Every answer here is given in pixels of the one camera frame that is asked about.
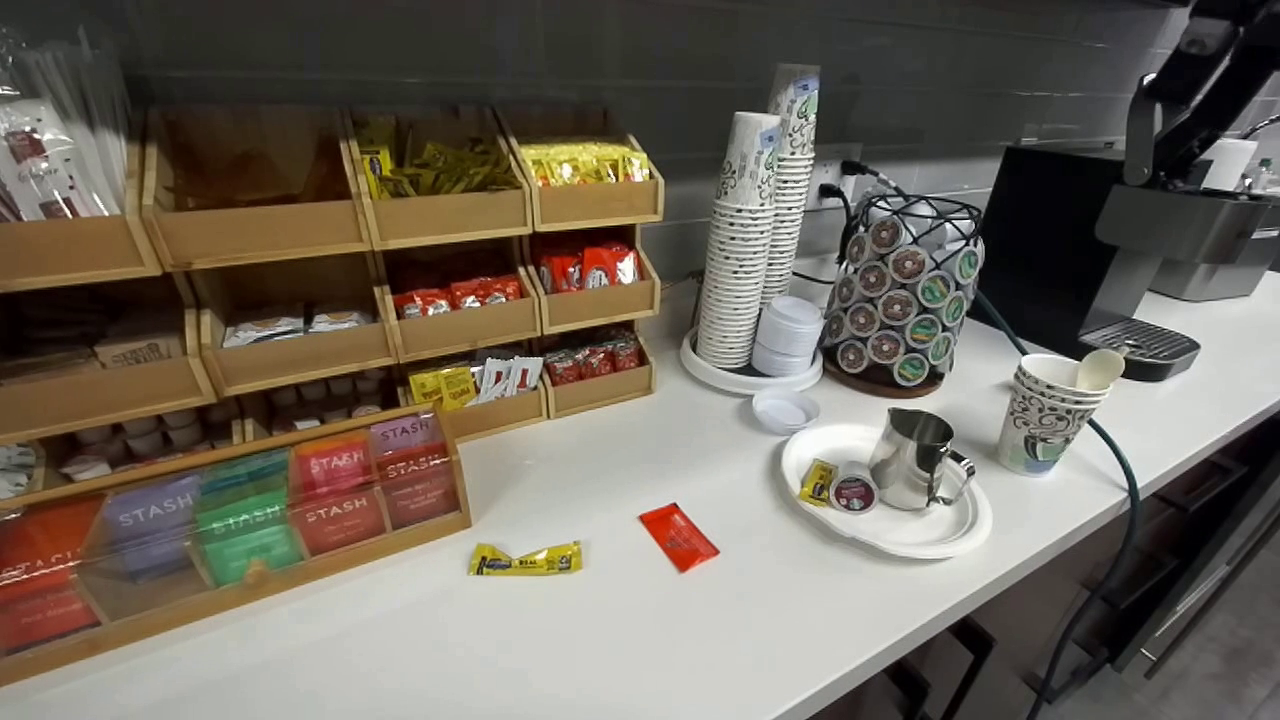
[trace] paper cup stack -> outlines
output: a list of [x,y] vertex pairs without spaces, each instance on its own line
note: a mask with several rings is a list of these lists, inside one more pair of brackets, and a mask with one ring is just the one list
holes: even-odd
[[763,309],[770,253],[770,158],[779,116],[735,111],[722,151],[716,218],[708,238],[708,271],[697,320],[697,355],[716,369],[753,362],[756,317]]
[[767,111],[779,116],[779,149],[770,159],[770,246],[763,305],[782,297],[791,285],[791,266],[801,249],[801,225],[809,203],[811,146],[814,146],[814,65],[779,65],[767,98]]
[[1025,355],[1011,371],[997,461],[1026,475],[1053,471],[1120,375],[1125,355],[1107,350],[1081,365],[1046,352]]

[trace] yellow snack bar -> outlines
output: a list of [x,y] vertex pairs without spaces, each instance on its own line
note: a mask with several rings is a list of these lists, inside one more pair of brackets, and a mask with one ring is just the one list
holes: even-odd
[[429,141],[408,121],[363,121],[361,177],[371,197],[453,197],[519,190],[497,136]]
[[583,544],[581,541],[547,544],[527,555],[507,555],[497,544],[476,544],[466,569],[472,577],[563,577],[583,569]]
[[563,183],[645,183],[653,173],[647,158],[630,146],[522,146],[519,149],[530,179],[545,190]]
[[413,403],[424,403],[424,407],[439,407],[439,403],[444,403],[439,369],[413,371],[413,375],[408,375],[408,402],[413,402]]
[[825,461],[811,461],[809,471],[801,475],[801,506],[820,506],[827,508],[827,493],[830,493],[836,470]]
[[472,375],[472,369],[444,369],[444,371],[439,371],[439,407],[444,407],[444,412],[459,412],[459,407],[466,407],[466,403],[476,403],[476,375]]

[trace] black coffee machine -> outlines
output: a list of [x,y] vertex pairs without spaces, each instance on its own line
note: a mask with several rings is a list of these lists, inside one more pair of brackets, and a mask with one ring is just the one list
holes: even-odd
[[979,292],[1016,337],[1062,355],[1120,350],[1130,381],[1165,381],[1196,362],[1191,337],[1130,311],[1160,266],[1262,269],[1277,262],[1277,202],[1189,183],[1204,149],[1228,133],[1273,68],[1280,68],[1280,12],[1196,4],[1184,45],[1141,81],[1125,158],[1102,149],[1002,151],[985,218]]

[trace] red tea box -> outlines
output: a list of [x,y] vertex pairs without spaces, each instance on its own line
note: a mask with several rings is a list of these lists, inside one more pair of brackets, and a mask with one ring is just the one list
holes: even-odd
[[393,530],[424,525],[459,508],[447,458],[395,458],[378,465],[378,475]]
[[97,623],[77,590],[77,564],[97,513],[99,495],[85,495],[0,519],[0,653]]
[[293,453],[296,495],[336,495],[371,480],[363,431],[301,446]]
[[293,508],[293,530],[311,555],[361,544],[384,532],[384,508],[371,493],[321,495]]

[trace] gray wall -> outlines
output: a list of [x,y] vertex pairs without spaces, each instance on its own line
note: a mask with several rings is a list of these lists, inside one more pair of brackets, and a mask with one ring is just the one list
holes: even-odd
[[[665,271],[704,257],[735,110],[825,68],[820,151],[985,202],[1019,136],[1116,141],[1184,30],[1169,0],[5,0],[0,24],[118,45],[140,102],[599,102],[660,159]],[[805,249],[836,232],[811,214]]]

